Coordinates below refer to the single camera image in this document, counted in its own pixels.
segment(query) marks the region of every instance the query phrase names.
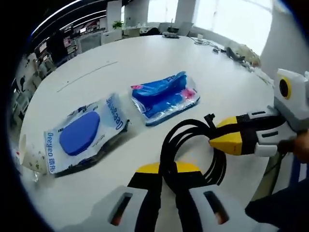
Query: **white wall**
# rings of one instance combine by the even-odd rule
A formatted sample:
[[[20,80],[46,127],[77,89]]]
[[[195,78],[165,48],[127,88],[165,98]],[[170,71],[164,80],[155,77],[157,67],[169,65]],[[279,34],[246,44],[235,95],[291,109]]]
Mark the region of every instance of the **white wall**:
[[[107,3],[107,30],[112,31],[112,25],[115,21],[121,21],[122,1],[109,1]]]
[[[199,0],[178,0],[175,25],[179,27],[183,22],[192,22],[196,1]]]
[[[133,0],[125,6],[125,25],[147,23],[149,0]]]
[[[293,17],[276,10],[268,40],[261,54],[262,70],[273,78],[277,69],[300,74],[309,70],[309,46]]]

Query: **clear plastic bag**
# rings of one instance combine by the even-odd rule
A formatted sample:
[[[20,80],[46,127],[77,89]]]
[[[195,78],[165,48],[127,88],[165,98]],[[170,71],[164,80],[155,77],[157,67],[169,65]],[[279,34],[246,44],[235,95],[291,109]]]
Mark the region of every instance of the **clear plastic bag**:
[[[196,85],[186,72],[131,86],[131,99],[146,126],[156,126],[195,106],[199,98]]]

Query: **table surface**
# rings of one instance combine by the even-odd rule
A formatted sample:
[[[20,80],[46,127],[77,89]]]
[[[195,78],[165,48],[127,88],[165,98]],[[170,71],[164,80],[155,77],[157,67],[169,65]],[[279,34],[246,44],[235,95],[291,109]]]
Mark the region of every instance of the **table surface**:
[[[54,229],[82,222],[90,216],[95,203],[117,186],[127,185],[140,166],[159,161],[165,136],[180,121],[203,120],[205,115],[215,113],[217,124],[229,116],[263,109],[272,104],[274,96],[272,87],[254,73],[225,54],[213,53],[210,46],[195,45],[188,37],[144,36],[105,44],[69,60],[42,81],[21,129],[21,135],[26,134],[40,151],[44,149],[43,131],[81,105],[104,98],[112,91],[125,94],[131,85],[179,71],[187,71],[197,85],[201,98],[196,107],[153,128],[136,129],[133,123],[129,130],[135,130],[135,136],[82,172],[56,179],[43,176],[34,183],[33,173],[24,170],[22,181],[30,199]],[[179,154],[180,160],[196,164],[204,173],[213,151],[207,138],[199,136],[187,141]],[[254,155],[227,155],[220,188],[245,207],[260,184],[267,162],[268,158]],[[161,199],[156,230],[182,231],[173,193],[165,184]]]

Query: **window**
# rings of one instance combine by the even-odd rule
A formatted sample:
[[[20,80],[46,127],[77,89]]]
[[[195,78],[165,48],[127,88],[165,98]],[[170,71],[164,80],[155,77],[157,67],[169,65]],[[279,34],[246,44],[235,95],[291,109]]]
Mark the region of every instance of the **window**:
[[[271,0],[200,0],[195,25],[245,44],[260,55],[272,21]]]
[[[175,22],[178,0],[149,0],[148,22]]]
[[[125,6],[121,7],[121,21],[125,21]]]

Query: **plastic package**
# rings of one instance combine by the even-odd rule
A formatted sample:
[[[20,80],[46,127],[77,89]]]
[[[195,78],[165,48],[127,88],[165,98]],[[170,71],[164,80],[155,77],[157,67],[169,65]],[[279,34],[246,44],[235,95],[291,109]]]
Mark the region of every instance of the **plastic package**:
[[[194,81],[179,72],[163,80],[131,86],[131,99],[146,126],[158,125],[195,106],[200,98]]]
[[[56,174],[90,162],[103,145],[126,127],[127,118],[115,93],[73,111],[59,125],[44,132],[48,172]]]

